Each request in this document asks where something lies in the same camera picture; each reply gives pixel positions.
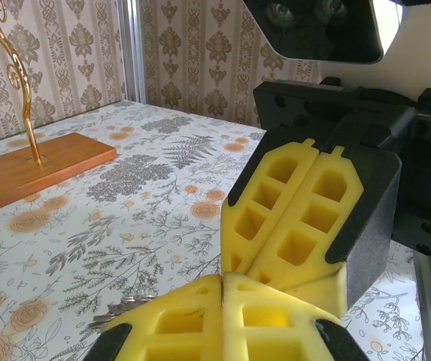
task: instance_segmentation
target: yellow foam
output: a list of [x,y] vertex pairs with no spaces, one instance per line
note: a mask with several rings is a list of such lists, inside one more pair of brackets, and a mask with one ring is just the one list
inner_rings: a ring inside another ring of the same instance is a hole
[[132,330],[117,361],[221,361],[222,294],[219,275],[198,279],[120,315],[107,329]]
[[223,276],[225,361],[333,360],[315,320],[337,317],[239,273]]
[[344,316],[348,311],[346,292],[347,265],[344,264],[335,274],[319,280],[284,290],[311,305],[335,315]]
[[222,206],[222,271],[246,273],[281,218],[319,150],[314,141],[289,143],[262,158],[238,202]]
[[[343,262],[327,263],[325,255],[363,193],[363,185],[352,162],[341,157],[342,151],[336,147],[331,154],[318,156],[248,276],[287,290],[334,275],[343,266]],[[345,293],[345,286],[340,292]]]

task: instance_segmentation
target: damask wallpaper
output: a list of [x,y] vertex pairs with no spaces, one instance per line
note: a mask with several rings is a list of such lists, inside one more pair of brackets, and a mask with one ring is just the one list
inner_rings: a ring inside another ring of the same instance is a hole
[[147,102],[256,126],[264,80],[316,80],[316,63],[282,59],[242,0],[141,0]]
[[[32,85],[32,122],[52,123],[124,99],[116,0],[5,0],[2,29]],[[21,91],[0,44],[0,138],[24,130]]]

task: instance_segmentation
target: wooden block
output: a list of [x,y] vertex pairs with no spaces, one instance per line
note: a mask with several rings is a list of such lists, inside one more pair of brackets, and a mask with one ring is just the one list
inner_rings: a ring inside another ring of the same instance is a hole
[[29,147],[0,156],[0,208],[117,157],[117,150],[78,133],[38,145],[37,165]]

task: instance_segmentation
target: table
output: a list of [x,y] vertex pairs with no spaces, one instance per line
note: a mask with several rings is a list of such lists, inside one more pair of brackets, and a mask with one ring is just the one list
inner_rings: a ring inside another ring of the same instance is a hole
[[[220,270],[220,206],[263,130],[119,102],[37,129],[119,156],[0,209],[0,360],[83,359],[87,324],[124,293],[162,295]],[[0,141],[0,154],[28,145]],[[411,250],[342,318],[373,360],[422,360]]]

